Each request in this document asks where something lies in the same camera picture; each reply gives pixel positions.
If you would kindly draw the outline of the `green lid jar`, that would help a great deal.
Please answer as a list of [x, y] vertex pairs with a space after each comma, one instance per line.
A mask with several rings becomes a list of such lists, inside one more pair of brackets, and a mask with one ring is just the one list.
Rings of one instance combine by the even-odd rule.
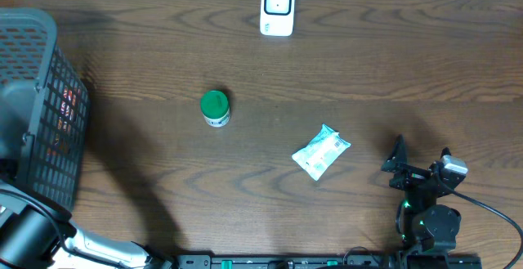
[[230, 103], [226, 94], [221, 91], [205, 92], [200, 100], [200, 109], [209, 126], [220, 128], [230, 120]]

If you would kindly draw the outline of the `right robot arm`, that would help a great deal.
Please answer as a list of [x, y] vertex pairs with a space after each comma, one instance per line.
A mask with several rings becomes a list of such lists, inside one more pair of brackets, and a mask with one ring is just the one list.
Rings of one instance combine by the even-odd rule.
[[445, 148], [429, 168], [415, 167], [408, 163], [405, 139], [399, 135], [381, 170], [393, 174], [390, 187], [405, 193], [396, 213], [403, 249], [391, 262], [397, 268], [449, 268], [449, 251], [456, 248], [461, 214], [437, 200], [466, 177], [464, 162]]

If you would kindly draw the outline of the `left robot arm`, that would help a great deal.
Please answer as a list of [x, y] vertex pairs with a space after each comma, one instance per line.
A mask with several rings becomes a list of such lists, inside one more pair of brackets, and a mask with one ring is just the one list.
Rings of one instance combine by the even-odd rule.
[[71, 213], [14, 183], [18, 161], [1, 160], [2, 268], [176, 268], [178, 261], [133, 242], [83, 231]]

